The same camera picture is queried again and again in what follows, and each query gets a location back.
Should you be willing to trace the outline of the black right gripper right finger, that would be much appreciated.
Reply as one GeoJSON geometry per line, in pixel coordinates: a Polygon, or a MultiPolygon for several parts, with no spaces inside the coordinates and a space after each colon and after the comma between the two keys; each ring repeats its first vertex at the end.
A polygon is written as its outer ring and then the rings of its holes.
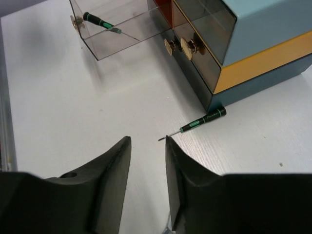
{"type": "Polygon", "coordinates": [[[177,234],[309,234],[311,174],[218,175],[165,140],[172,231],[177,234]]]}

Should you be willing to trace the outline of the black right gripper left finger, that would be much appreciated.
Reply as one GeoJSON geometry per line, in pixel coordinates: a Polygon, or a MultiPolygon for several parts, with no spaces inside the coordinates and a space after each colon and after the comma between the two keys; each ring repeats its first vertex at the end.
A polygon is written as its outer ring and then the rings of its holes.
{"type": "Polygon", "coordinates": [[[0,175],[3,234],[117,234],[131,160],[131,138],[60,177],[0,175]]]}

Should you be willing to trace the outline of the small black green precision screwdriver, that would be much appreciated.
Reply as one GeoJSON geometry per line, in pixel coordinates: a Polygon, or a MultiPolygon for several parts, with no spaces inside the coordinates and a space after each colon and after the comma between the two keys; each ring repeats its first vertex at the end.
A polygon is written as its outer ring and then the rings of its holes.
{"type": "Polygon", "coordinates": [[[102,20],[101,18],[95,16],[95,15],[92,15],[90,14],[89,12],[85,12],[83,14],[83,19],[87,22],[90,22],[94,25],[97,25],[97,26],[100,26],[100,27],[103,27],[111,32],[114,32],[114,33],[117,33],[117,34],[121,34],[122,33],[122,30],[119,29],[119,28],[116,28],[114,25],[112,25],[111,23],[108,23],[104,20],[102,20]]]}

